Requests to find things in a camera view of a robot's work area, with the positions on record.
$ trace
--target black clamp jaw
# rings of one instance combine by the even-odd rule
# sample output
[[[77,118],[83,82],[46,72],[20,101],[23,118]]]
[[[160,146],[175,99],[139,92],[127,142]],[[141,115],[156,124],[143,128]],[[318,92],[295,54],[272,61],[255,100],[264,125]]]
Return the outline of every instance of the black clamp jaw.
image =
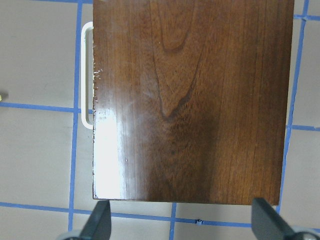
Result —
[[[309,229],[294,231],[264,198],[253,199],[251,228],[257,240],[320,240]]]

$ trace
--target beige floor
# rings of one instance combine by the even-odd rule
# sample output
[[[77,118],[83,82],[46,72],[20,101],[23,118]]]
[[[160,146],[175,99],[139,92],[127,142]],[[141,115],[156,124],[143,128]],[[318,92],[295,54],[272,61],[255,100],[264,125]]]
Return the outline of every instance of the beige floor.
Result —
[[[73,110],[77,19],[82,26],[92,21],[92,5],[83,2],[0,0],[0,240],[55,239],[68,225],[81,229],[96,203],[91,131]],[[303,7],[304,0],[295,1],[288,107],[296,70],[299,76],[280,213],[291,225],[320,232],[320,0],[309,1],[307,14],[319,17],[306,19],[300,42]],[[113,201],[111,210],[170,217],[172,204]],[[182,219],[247,224],[250,214],[250,206],[176,207]],[[128,217],[112,217],[112,240],[169,239],[169,218]],[[249,227],[175,223],[175,240],[212,236],[255,239]]]

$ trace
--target white plastic handle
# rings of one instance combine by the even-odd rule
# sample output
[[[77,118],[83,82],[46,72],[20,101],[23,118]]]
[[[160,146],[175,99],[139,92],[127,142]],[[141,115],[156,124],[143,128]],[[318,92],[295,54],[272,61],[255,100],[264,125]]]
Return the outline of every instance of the white plastic handle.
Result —
[[[92,130],[94,126],[89,122],[89,103],[88,103],[88,88],[89,88],[89,76],[88,76],[88,41],[87,37],[89,31],[94,29],[93,22],[87,22],[81,30],[81,121],[82,124]]]

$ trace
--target wooden panel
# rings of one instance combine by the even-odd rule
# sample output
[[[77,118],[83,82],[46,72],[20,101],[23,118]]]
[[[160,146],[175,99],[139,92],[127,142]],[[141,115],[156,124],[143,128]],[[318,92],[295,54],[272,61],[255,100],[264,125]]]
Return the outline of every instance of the wooden panel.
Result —
[[[279,203],[292,0],[95,0],[99,199]]]

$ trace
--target wood grain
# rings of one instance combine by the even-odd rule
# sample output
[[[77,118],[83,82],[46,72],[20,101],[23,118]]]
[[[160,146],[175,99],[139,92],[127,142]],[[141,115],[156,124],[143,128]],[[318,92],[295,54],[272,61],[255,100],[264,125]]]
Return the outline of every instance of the wood grain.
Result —
[[[277,205],[293,3],[95,0],[94,198]]]

